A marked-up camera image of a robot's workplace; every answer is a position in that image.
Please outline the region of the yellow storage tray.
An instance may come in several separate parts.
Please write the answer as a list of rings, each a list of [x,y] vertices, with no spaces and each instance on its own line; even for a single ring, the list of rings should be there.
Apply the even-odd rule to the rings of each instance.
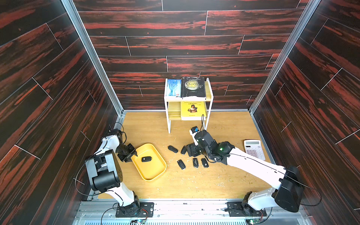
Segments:
[[[160,177],[167,169],[167,163],[151,143],[143,144],[136,149],[138,156],[131,157],[133,164],[139,172],[141,178],[146,182],[151,182]],[[152,161],[142,162],[142,157],[151,156]]]

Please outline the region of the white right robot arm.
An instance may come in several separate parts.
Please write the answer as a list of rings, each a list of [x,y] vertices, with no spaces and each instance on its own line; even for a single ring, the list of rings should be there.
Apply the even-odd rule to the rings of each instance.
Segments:
[[[299,211],[304,184],[296,167],[275,165],[251,156],[229,142],[216,142],[206,131],[192,127],[189,131],[194,143],[187,146],[190,152],[198,152],[211,163],[222,163],[250,173],[270,185],[269,189],[248,192],[240,210],[246,216],[268,207],[280,207],[288,212]]]

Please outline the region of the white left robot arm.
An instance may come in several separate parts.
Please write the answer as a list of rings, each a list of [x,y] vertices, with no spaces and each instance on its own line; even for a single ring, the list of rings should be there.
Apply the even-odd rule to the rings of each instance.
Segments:
[[[107,193],[117,200],[123,216],[136,217],[141,212],[140,202],[135,192],[123,183],[118,161],[131,162],[137,151],[132,144],[124,143],[123,134],[119,129],[110,130],[102,138],[99,149],[85,160],[85,167],[92,190]]]

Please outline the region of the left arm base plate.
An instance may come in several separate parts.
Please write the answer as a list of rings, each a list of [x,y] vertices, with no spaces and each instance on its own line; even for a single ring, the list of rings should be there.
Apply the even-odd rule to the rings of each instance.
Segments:
[[[118,206],[116,218],[152,218],[154,215],[153,202],[132,203],[128,206]]]

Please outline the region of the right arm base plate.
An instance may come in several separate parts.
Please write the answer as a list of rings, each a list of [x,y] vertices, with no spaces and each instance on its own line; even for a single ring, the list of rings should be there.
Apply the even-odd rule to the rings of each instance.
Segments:
[[[267,216],[265,210],[256,211],[250,206],[242,206],[242,202],[227,202],[225,212],[229,213],[230,217],[264,217]]]

